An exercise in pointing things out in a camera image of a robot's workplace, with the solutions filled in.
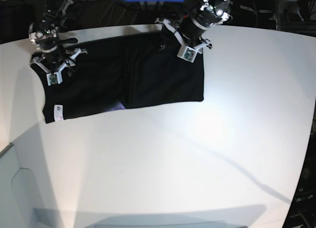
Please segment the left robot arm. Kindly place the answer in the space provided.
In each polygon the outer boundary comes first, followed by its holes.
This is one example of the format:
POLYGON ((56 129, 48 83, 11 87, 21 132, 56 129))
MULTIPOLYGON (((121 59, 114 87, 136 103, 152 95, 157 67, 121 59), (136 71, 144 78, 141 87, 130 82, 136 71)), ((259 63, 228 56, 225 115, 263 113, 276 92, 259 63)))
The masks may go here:
POLYGON ((230 0, 197 0, 191 8, 180 12, 179 20, 157 18, 156 23, 173 33, 183 47, 201 54, 204 47, 212 48, 202 34, 211 27, 222 25, 230 18, 230 0))

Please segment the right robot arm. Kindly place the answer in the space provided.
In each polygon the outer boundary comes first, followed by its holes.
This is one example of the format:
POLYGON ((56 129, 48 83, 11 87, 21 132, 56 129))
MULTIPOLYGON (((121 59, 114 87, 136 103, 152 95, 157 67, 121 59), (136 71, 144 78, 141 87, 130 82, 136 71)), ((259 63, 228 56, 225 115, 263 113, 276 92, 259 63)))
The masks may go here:
POLYGON ((78 43, 77 38, 61 39, 59 33, 68 19, 72 5, 76 0, 46 0, 43 14, 39 21, 33 22, 29 27, 29 39, 40 55, 37 60, 30 60, 30 65, 35 63, 46 65, 42 67, 48 74, 54 74, 61 66, 65 66, 67 74, 73 76, 76 72, 75 59, 71 55, 74 50, 66 50, 64 45, 78 43))

